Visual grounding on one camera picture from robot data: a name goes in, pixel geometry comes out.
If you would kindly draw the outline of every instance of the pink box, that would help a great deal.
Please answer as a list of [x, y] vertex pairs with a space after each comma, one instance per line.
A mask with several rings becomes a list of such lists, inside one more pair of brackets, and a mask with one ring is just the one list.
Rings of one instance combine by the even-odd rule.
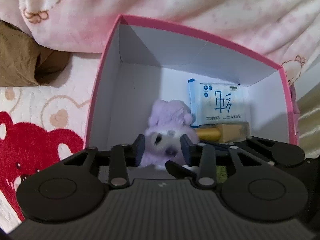
[[283, 68], [231, 41], [171, 22], [119, 15], [101, 57], [85, 146], [109, 150], [147, 128], [156, 99], [189, 105], [188, 80], [245, 86], [251, 135], [296, 144]]

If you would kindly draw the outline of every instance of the pink blanket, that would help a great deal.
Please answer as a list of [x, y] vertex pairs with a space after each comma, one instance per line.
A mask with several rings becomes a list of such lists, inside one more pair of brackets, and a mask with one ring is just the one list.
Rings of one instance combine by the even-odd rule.
[[0, 0], [0, 19], [46, 47], [101, 52], [119, 13], [215, 33], [283, 65], [292, 84], [320, 53], [320, 0]]

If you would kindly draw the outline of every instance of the blue and white package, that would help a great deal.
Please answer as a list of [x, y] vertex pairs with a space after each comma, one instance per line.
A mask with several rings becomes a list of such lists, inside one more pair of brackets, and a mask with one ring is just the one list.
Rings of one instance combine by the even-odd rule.
[[236, 85], [189, 81], [192, 126], [246, 122], [243, 88]]

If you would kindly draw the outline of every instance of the brown fabric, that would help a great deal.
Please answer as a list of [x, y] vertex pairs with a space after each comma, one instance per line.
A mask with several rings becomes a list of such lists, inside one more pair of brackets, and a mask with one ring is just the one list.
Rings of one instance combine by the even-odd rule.
[[69, 52], [40, 46], [27, 34], [0, 21], [0, 86], [48, 84], [68, 60]]

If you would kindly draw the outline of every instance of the stuffed animal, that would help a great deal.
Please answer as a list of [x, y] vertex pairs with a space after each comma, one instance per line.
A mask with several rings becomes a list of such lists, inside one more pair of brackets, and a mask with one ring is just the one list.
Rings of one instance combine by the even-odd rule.
[[180, 137], [186, 134], [193, 143], [199, 142], [196, 131], [190, 127], [192, 122], [191, 111], [182, 101], [154, 102], [144, 133], [146, 145], [140, 167], [164, 165], [168, 160], [185, 165]]

